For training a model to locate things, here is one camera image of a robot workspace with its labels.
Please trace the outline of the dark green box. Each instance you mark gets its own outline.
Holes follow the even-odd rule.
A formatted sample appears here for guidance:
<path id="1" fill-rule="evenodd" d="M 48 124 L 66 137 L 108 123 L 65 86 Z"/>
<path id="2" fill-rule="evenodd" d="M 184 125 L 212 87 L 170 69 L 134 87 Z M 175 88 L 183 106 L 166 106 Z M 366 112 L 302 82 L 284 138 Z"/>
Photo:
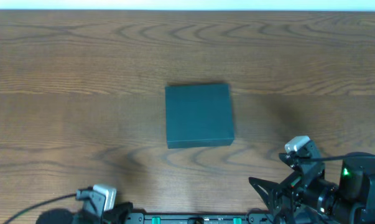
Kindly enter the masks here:
<path id="1" fill-rule="evenodd" d="M 165 112 L 169 149 L 229 146 L 234 141 L 226 83 L 167 86 Z"/>

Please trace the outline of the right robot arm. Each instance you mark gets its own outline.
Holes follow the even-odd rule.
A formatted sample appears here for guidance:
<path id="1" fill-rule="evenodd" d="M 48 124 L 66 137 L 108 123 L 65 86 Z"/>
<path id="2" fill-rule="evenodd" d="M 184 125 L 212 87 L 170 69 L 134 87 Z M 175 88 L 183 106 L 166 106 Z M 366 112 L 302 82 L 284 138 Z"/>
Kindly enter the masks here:
<path id="1" fill-rule="evenodd" d="M 249 178 L 272 223 L 375 223 L 375 155 L 322 157 L 308 136 L 285 145 L 279 159 L 293 172 L 282 182 Z"/>

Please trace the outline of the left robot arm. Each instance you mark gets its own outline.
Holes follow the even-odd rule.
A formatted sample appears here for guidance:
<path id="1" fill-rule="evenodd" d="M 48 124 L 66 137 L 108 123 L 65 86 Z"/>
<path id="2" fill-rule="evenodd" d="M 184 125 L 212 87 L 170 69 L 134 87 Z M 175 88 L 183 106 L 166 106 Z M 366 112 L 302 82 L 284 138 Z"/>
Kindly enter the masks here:
<path id="1" fill-rule="evenodd" d="M 39 215 L 36 224 L 105 224 L 126 223 L 133 203 L 115 204 L 116 189 L 94 185 L 76 192 L 76 200 L 83 205 L 78 212 L 56 208 Z"/>

